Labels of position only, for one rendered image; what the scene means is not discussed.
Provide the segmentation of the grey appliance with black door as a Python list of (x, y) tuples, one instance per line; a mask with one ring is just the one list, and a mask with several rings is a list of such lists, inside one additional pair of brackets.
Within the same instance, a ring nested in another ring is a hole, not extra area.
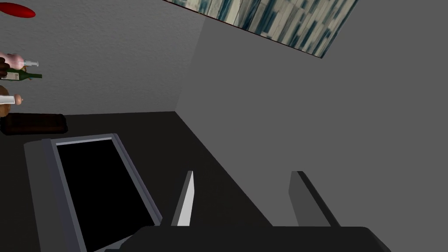
[(115, 133), (24, 144), (41, 252), (117, 249), (162, 215)]

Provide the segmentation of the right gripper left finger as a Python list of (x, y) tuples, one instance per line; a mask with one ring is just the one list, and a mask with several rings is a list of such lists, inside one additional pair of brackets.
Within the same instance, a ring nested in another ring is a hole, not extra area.
[(189, 226), (194, 201), (193, 171), (188, 171), (182, 186), (171, 226)]

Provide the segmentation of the green wine bottle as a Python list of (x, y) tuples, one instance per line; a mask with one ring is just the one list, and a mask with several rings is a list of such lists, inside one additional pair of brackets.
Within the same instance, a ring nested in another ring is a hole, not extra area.
[(1, 79), (6, 81), (22, 81), (30, 78), (42, 78), (42, 75), (10, 68), (7, 70), (7, 76), (2, 77)]

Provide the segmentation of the red oval plate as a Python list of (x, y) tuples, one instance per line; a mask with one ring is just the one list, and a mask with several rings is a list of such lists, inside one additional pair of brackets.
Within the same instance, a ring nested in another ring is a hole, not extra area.
[(30, 8), (9, 2), (0, 2), (0, 12), (19, 18), (33, 18), (36, 16), (36, 13)]

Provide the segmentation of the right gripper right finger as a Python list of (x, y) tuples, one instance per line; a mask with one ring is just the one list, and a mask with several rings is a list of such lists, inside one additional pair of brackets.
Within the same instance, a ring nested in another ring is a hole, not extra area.
[(288, 190), (298, 226), (340, 227), (311, 180), (303, 171), (293, 171)]

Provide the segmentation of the pink bottle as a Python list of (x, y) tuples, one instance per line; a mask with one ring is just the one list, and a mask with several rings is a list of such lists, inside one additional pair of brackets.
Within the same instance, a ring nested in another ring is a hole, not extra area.
[(5, 59), (5, 63), (10, 65), (10, 68), (20, 70), (23, 67), (39, 66), (37, 61), (23, 59), (18, 54), (5, 54), (0, 52), (0, 57)]

